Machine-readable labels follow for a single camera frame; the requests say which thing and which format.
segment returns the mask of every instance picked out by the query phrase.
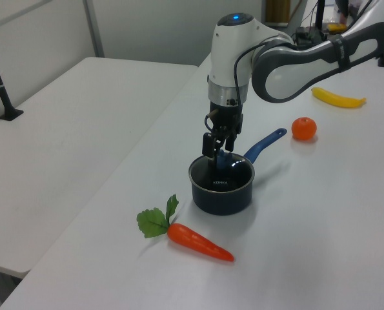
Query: black clamp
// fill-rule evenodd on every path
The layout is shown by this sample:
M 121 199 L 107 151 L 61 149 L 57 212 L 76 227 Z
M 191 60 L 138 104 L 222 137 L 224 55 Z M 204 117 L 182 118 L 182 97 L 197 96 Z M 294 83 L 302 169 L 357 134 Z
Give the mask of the black clamp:
M 341 35 L 333 36 L 329 39 L 329 41 L 332 43 L 336 59 L 338 61 L 339 65 L 339 72 L 344 72 L 351 68 L 351 62 L 349 60 L 349 51 L 348 51 L 348 43 L 347 40 L 344 39 Z

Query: orange carrot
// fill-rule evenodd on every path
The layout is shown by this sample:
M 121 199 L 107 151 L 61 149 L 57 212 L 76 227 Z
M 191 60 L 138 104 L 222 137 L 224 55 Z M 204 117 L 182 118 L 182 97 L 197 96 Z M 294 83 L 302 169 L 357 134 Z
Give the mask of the orange carrot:
M 225 249 L 217 246 L 192 229 L 177 223 L 173 223 L 167 230 L 168 237 L 184 247 L 209 255 L 220 260 L 233 262 L 235 258 Z

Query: pot rim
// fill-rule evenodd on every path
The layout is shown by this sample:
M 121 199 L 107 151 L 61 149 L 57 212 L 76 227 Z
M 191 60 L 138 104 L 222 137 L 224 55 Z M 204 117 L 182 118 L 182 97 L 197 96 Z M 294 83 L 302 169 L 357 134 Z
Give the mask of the pot rim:
M 249 179 L 249 181 L 246 182 L 246 184 L 244 184 L 243 186 L 240 186 L 238 189 L 234 189 L 233 191 L 227 191 L 227 192 L 216 192 L 216 191 L 211 191 L 209 189 L 205 189 L 203 188 L 202 186 L 198 185 L 192 178 L 192 174 L 191 174 L 191 170 L 192 170 L 192 167 L 193 167 L 193 164 L 195 164 L 195 162 L 197 162 L 198 160 L 200 160 L 201 158 L 208 158 L 206 156 L 200 156 L 198 158 L 196 158 L 189 166 L 189 170 L 188 170 L 188 175 L 189 175 L 189 179 L 190 179 L 190 182 L 192 182 L 192 185 L 196 186 L 198 189 L 202 190 L 202 191 L 205 191 L 205 192 L 209 192 L 209 193 L 213 193 L 213 194 L 230 194 L 232 192 L 237 192 L 237 191 L 241 191 L 242 189 L 244 189 L 245 187 L 248 187 L 252 181 L 254 180 L 255 178 L 255 168 L 253 166 L 253 164 L 250 162 L 250 160 L 248 160 L 246 157 L 242 156 L 242 155 L 239 155 L 239 154 L 235 154 L 235 153 L 232 153 L 233 155 L 241 158 L 244 162 L 246 162 L 249 167 L 250 167 L 250 170 L 252 171 L 252 175 Z

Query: toy carrot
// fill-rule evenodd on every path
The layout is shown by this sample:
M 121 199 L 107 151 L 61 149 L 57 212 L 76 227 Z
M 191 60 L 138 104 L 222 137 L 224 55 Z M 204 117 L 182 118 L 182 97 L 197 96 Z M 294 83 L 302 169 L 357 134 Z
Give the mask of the toy carrot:
M 152 238 L 167 233 L 170 240 L 184 247 L 220 260 L 233 262 L 234 257 L 232 254 L 192 229 L 178 223 L 170 225 L 169 218 L 174 214 L 178 203 L 176 195 L 168 199 L 166 217 L 158 208 L 144 210 L 137 215 L 137 224 L 142 233 L 145 234 L 145 238 Z

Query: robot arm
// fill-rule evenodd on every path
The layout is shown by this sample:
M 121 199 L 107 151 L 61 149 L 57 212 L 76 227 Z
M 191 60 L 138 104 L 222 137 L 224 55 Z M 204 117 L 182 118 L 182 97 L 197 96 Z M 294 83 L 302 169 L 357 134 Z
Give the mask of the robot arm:
M 314 83 L 383 52 L 384 0 L 374 0 L 349 31 L 314 48 L 259 51 L 252 60 L 252 86 L 266 101 L 286 102 Z
M 236 60 L 245 51 L 262 44 Z M 356 66 L 384 52 L 384 0 L 373 0 L 356 24 L 341 36 L 297 50 L 291 38 L 262 25 L 248 14 L 231 14 L 216 25 L 212 41 L 212 70 L 208 76 L 213 127 L 203 138 L 203 155 L 233 151 L 242 126 L 242 104 L 248 84 L 269 102 L 291 100 L 314 83 Z M 239 87 L 237 99 L 235 76 Z

